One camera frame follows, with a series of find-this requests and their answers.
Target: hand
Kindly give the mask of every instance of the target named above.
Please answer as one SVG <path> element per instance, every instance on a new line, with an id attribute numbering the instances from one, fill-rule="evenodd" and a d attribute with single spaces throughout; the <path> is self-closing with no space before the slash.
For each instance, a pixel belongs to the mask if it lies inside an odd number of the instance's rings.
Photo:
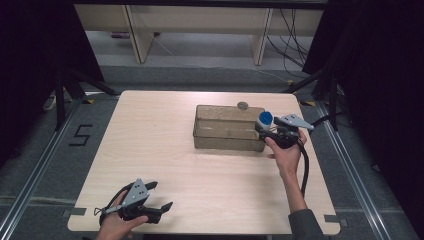
<path id="1" fill-rule="evenodd" d="M 299 130 L 299 138 L 303 144 L 306 143 L 306 136 L 301 130 Z M 269 137 L 265 138 L 265 142 L 274 152 L 273 154 L 268 154 L 267 157 L 276 160 L 278 169 L 280 170 L 280 176 L 284 179 L 288 175 L 296 175 L 300 159 L 299 146 L 294 144 L 290 148 L 281 149 L 275 141 Z"/>
<path id="2" fill-rule="evenodd" d="M 299 138 L 303 144 L 306 143 L 306 136 L 301 130 L 299 130 Z M 305 199 L 303 199 L 296 176 L 297 166 L 299 165 L 300 159 L 299 146 L 295 144 L 290 148 L 281 149 L 275 141 L 269 137 L 265 138 L 265 142 L 274 152 L 274 154 L 269 154 L 268 158 L 275 159 L 277 162 L 278 169 L 280 170 L 280 176 L 283 179 L 284 187 L 286 188 L 290 212 L 293 213 L 308 208 Z"/>
<path id="3" fill-rule="evenodd" d="M 127 191 L 122 192 L 113 203 L 112 207 L 116 207 L 121 202 Z M 140 226 L 148 221 L 147 216 L 140 216 L 130 221 L 122 220 L 117 212 L 111 213 L 103 220 L 96 240 L 120 240 L 125 235 L 132 238 L 131 229 Z"/>

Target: sleeve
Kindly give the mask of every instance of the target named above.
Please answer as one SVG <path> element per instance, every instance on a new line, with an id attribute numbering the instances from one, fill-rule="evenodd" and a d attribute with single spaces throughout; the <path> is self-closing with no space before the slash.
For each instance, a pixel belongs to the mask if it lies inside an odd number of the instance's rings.
<path id="1" fill-rule="evenodd" d="M 293 238 L 296 240 L 327 239 L 310 209 L 302 209 L 290 214 L 289 222 Z"/>

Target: light wood tabletop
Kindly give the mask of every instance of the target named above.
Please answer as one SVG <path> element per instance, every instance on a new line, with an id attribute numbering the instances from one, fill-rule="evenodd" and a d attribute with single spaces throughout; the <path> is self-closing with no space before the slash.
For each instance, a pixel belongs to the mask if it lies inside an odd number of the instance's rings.
<path id="1" fill-rule="evenodd" d="M 291 94 L 126 91 L 122 93 L 99 146 L 75 207 L 84 216 L 71 216 L 72 231 L 97 231 L 94 208 L 105 207 L 125 185 L 141 178 L 158 181 L 147 207 L 174 202 L 159 224 L 134 229 L 169 234 L 290 234 L 289 207 L 275 161 L 263 152 L 194 148 L 197 105 L 236 106 L 246 102 L 274 116 L 302 117 Z M 306 202 L 324 234 L 340 231 L 327 186 L 309 140 L 310 159 Z M 303 158 L 298 179 L 303 178 Z"/>

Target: blue object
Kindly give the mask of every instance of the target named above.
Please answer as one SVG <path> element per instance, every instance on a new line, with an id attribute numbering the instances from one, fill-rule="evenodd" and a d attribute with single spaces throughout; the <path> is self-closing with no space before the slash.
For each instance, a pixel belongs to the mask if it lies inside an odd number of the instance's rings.
<path id="1" fill-rule="evenodd" d="M 265 111 L 259 114 L 259 121 L 261 121 L 264 125 L 270 125 L 272 122 L 272 115 L 270 112 Z"/>

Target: black cable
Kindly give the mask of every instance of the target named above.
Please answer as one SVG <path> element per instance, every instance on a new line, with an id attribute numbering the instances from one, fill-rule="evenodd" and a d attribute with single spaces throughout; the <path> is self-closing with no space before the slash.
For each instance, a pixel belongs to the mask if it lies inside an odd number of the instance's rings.
<path id="1" fill-rule="evenodd" d="M 296 49 L 296 48 L 294 48 L 294 47 L 292 47 L 292 46 L 290 46 L 287 42 L 286 42 L 286 40 L 284 40 L 281 36 L 279 36 L 280 37 L 280 39 L 281 39 L 281 41 L 285 44 L 285 45 L 288 45 L 289 46 L 289 48 L 291 48 L 292 50 L 294 50 L 294 51 L 299 51 L 299 49 Z"/>
<path id="2" fill-rule="evenodd" d="M 99 218 L 99 224 L 100 224 L 100 226 L 102 225 L 103 220 L 104 220 L 104 219 L 105 219 L 105 217 L 106 217 L 105 211 L 106 211 L 107 209 L 109 209 L 109 208 L 112 206 L 112 204 L 115 202 L 115 200 L 118 198 L 118 196 L 119 196 L 119 195 L 120 195 L 123 191 L 131 189 L 131 187 L 132 187 L 132 185 L 133 185 L 133 184 L 134 184 L 134 182 L 132 182 L 132 183 L 128 184 L 127 186 L 125 186 L 125 187 L 123 187 L 121 190 L 119 190 L 119 191 L 115 194 L 115 196 L 113 196 L 113 198 L 110 200 L 109 204 L 108 204 L 106 207 L 104 207 L 104 208 L 102 208 L 102 209 L 100 209 L 100 208 L 94 208 L 94 216 L 96 216 L 96 215 L 97 215 L 97 214 L 99 214 L 99 213 L 102 213 L 102 214 L 100 215 L 100 218 Z"/>
<path id="3" fill-rule="evenodd" d="M 303 67 L 303 64 L 301 64 L 300 62 L 298 62 L 296 59 L 290 57 L 289 55 L 287 55 L 285 52 L 281 51 L 277 46 L 274 45 L 274 43 L 271 41 L 271 39 L 269 38 L 269 36 L 267 36 L 267 39 L 269 41 L 269 43 L 271 43 L 271 45 L 274 47 L 274 49 L 281 55 L 283 55 L 284 57 L 288 58 L 290 61 L 292 61 L 293 63 L 295 63 L 296 65 L 298 65 L 299 67 Z"/>
<path id="4" fill-rule="evenodd" d="M 284 54 L 286 54 L 287 53 L 287 46 L 289 46 L 290 45 L 290 39 L 291 39 L 291 34 L 290 34 L 290 36 L 289 36 L 289 39 L 287 40 L 287 45 L 286 45 L 286 48 L 284 48 Z M 286 59 L 284 58 L 283 59 L 283 63 L 284 63 L 284 68 L 286 69 L 286 71 L 287 71 L 287 67 L 286 67 Z"/>
<path id="5" fill-rule="evenodd" d="M 302 186 L 300 188 L 300 191 L 302 192 L 303 197 L 305 197 L 306 184 L 308 183 L 308 177 L 309 177 L 309 157 L 308 157 L 308 153 L 305 150 L 305 147 L 303 146 L 303 142 L 300 139 L 296 141 L 296 144 L 297 146 L 299 146 L 300 152 L 303 154 L 303 158 L 305 161 L 305 170 L 303 172 Z"/>
<path id="6" fill-rule="evenodd" d="M 296 43 L 296 46 L 298 48 L 297 51 L 303 50 L 303 51 L 306 52 L 306 54 L 308 54 L 308 50 L 306 50 L 304 47 L 302 47 L 302 45 L 300 45 L 299 42 L 297 41 L 296 33 L 293 34 L 293 31 L 290 29 L 289 23 L 287 22 L 287 19 L 284 16 L 284 13 L 283 13 L 283 11 L 281 9 L 280 9 L 280 13 L 281 13 L 281 16 L 283 17 L 283 20 L 284 20 L 285 24 L 286 24 L 287 30 L 290 33 L 290 35 L 289 35 L 290 38 L 292 37 L 293 40 L 294 40 L 294 42 Z M 296 18 L 296 14 L 295 14 L 295 11 L 293 11 L 293 9 L 292 9 L 292 28 L 294 28 L 294 31 L 296 31 L 295 30 L 295 24 L 294 24 L 295 18 Z"/>
<path id="7" fill-rule="evenodd" d="M 300 47 L 299 47 L 300 45 L 297 42 L 297 36 L 296 36 L 296 25 L 294 24 L 294 22 L 296 20 L 296 10 L 292 9 L 291 12 L 292 12 L 292 38 L 293 38 L 294 42 L 296 43 L 296 46 L 297 46 L 297 49 L 298 49 L 297 53 L 299 54 L 300 61 L 302 61 L 302 64 L 304 65 L 306 59 L 303 56 L 303 54 L 300 53 Z"/>
<path id="8" fill-rule="evenodd" d="M 340 112 L 336 113 L 336 116 L 337 115 L 342 115 L 342 114 L 345 114 L 345 112 L 344 111 L 340 111 Z M 311 125 L 314 126 L 314 128 L 316 128 L 319 124 L 321 124 L 322 122 L 324 122 L 326 120 L 329 120 L 329 119 L 330 119 L 330 115 L 325 115 L 324 117 L 319 118 L 318 120 L 316 120 L 315 122 L 313 122 Z"/>

